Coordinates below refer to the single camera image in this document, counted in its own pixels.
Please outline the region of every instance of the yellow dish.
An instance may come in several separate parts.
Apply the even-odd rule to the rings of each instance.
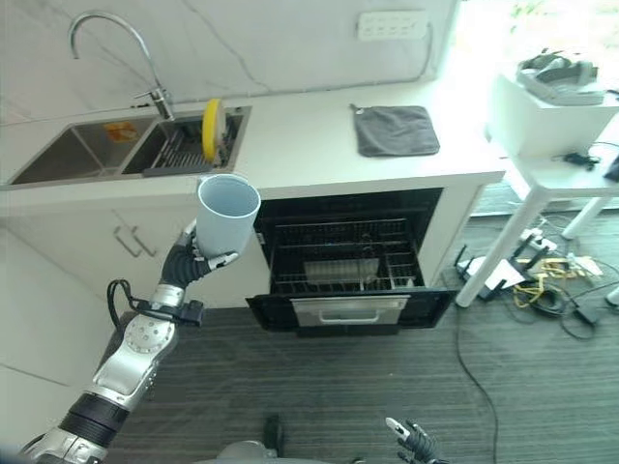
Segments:
[[[202,117],[202,150],[204,158],[213,162],[225,135],[225,111],[221,99],[206,103]]]

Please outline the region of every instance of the table leg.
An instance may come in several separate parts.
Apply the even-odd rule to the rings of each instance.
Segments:
[[[606,295],[606,301],[611,305],[619,306],[619,287]]]
[[[593,198],[591,201],[589,201],[589,203],[587,203],[587,206],[585,206],[582,211],[578,213],[578,216],[572,219],[572,222],[568,224],[565,230],[561,233],[561,236],[566,240],[571,240],[575,238],[575,236],[578,235],[582,230],[582,227],[584,227],[587,222],[597,216],[598,213],[603,209],[603,207],[610,202],[611,198],[611,196],[604,196]]]
[[[456,296],[456,304],[468,307],[480,290],[484,287],[487,278],[499,264],[501,259],[510,255],[512,247],[520,237],[524,228],[542,212],[548,203],[550,195],[546,190],[533,188],[524,199],[524,202],[512,215],[505,228],[496,239],[488,252],[486,259],[475,274],[469,277],[460,292]]]

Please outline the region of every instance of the gray cloth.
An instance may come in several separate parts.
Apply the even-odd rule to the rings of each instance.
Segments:
[[[429,114],[422,106],[351,104],[357,147],[366,157],[417,157],[440,149]]]

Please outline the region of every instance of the white cup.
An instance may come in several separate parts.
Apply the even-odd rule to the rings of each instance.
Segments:
[[[258,190],[234,174],[216,174],[197,187],[201,208],[197,214],[197,245],[205,258],[229,251],[241,254],[251,236],[260,208]]]

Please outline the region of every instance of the sink basin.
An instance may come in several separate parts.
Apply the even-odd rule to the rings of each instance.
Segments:
[[[234,166],[250,110],[248,106],[226,109],[227,130],[213,162],[202,155],[202,113],[193,113],[178,115],[175,121],[158,122],[122,167],[122,173],[153,177],[229,172]]]
[[[113,176],[154,120],[146,117],[70,125],[11,184]]]
[[[202,112],[175,121],[141,117],[65,128],[10,182],[12,188],[230,172],[251,108],[226,109],[226,134],[213,162],[202,156]]]

